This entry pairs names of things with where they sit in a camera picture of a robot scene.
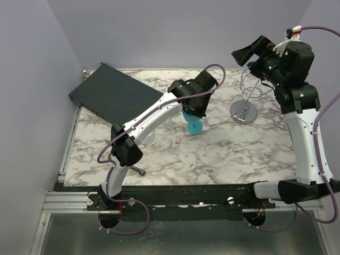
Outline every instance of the black bracket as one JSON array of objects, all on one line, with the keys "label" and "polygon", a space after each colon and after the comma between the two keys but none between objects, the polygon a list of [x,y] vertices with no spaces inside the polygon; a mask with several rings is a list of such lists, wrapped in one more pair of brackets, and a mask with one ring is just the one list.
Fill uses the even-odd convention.
[{"label": "black bracket", "polygon": [[[88,211],[119,210],[119,204],[111,202],[101,189],[89,195],[93,201]],[[251,186],[236,185],[176,185],[176,186],[124,186],[115,199],[135,199],[145,203],[150,220],[243,220],[242,209],[257,209],[262,204],[275,208],[267,199],[253,196]],[[135,203],[124,203],[123,221],[145,220],[145,209]]]}]

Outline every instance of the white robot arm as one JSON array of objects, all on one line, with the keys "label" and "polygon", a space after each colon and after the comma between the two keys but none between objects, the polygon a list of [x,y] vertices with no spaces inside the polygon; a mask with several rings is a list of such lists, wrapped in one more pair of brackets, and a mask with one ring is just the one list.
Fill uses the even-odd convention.
[{"label": "white robot arm", "polygon": [[[134,137],[134,143],[136,146],[139,146],[144,138],[152,132],[156,127],[161,125],[164,121],[168,118],[172,117],[173,115],[180,113],[183,109],[181,103],[174,101],[167,106],[155,111],[151,115],[147,116],[141,124],[135,127],[135,124],[143,119],[147,113],[151,110],[157,108],[159,105],[164,104],[167,101],[177,99],[177,97],[173,93],[166,92],[162,95],[162,97],[154,103],[150,108],[148,108],[145,112],[139,115],[137,118],[127,122],[124,124],[125,127],[131,128],[132,130],[128,133],[130,137]],[[120,166],[120,161],[117,159],[116,156],[112,158],[115,169],[110,175],[108,180],[109,182],[109,190],[106,191],[106,181],[101,184],[101,188],[105,193],[108,193],[110,197],[114,197],[115,195],[119,194],[122,190],[122,183],[125,179],[126,173],[128,172],[129,166]]]},{"label": "white robot arm", "polygon": [[[217,66],[222,69],[223,78],[217,83],[206,69]],[[101,184],[101,189],[109,197],[114,197],[122,190],[122,183],[130,166],[137,163],[143,153],[138,148],[144,138],[157,126],[171,116],[184,110],[186,115],[202,118],[212,93],[218,89],[225,80],[225,70],[218,64],[206,67],[195,79],[188,81],[177,80],[168,88],[168,92],[155,102],[149,109],[123,126],[114,124],[111,128],[111,143],[99,154],[99,163],[114,164],[114,171],[110,171],[108,177]],[[112,148],[113,158],[101,161],[103,152]]]}]

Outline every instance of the blue plastic cup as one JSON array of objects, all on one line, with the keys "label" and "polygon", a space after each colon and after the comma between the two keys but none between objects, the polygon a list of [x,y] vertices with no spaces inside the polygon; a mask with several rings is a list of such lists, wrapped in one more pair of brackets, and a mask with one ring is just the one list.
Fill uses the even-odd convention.
[{"label": "blue plastic cup", "polygon": [[184,110],[182,112],[183,112],[184,119],[188,123],[188,125],[187,125],[188,131],[191,134],[200,133],[203,129],[203,124],[201,122],[201,119],[196,117],[196,116],[193,116],[193,115],[186,113]]}]

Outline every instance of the white marble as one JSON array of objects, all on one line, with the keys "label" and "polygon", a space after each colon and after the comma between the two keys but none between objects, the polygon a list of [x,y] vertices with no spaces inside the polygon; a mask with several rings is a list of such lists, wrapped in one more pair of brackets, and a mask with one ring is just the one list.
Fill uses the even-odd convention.
[{"label": "white marble", "polygon": [[[162,92],[176,79],[194,78],[198,70],[128,70],[130,76]],[[259,111],[253,124],[235,123],[229,114],[241,94],[232,84],[241,70],[228,70],[223,86],[211,97],[203,131],[190,135],[181,114],[173,117],[169,130],[156,129],[156,143],[143,147],[136,164],[145,169],[142,177],[129,171],[124,185],[232,184],[295,177],[292,141],[273,95],[251,99]],[[211,71],[220,79],[222,72]],[[247,84],[254,84],[255,78]],[[97,155],[109,142],[111,125],[82,108],[76,129],[65,186],[95,186],[110,166],[99,165]]]}]

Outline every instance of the lavender wall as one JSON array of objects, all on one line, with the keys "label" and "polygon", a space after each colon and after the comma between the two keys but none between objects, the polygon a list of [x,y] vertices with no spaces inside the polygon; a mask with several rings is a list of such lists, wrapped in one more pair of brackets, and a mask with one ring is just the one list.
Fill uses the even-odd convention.
[{"label": "lavender wall", "polygon": [[0,254],[29,254],[82,70],[45,0],[0,3]]},{"label": "lavender wall", "polygon": [[[328,26],[340,28],[339,0],[313,0],[304,15],[303,26]],[[309,75],[309,82],[319,90],[321,105],[326,106],[334,96],[340,92],[340,38],[326,31],[307,30],[302,32],[301,38],[312,46],[315,60]],[[322,139],[325,144],[327,161],[334,178],[340,180],[340,101],[336,102],[321,119]],[[333,216],[333,206],[329,198],[324,199],[326,218]],[[326,227],[328,240],[333,245],[333,253],[340,254],[338,231],[340,219]]]},{"label": "lavender wall", "polygon": [[84,69],[238,67],[230,53],[261,34],[275,42],[311,0],[48,0]]}]

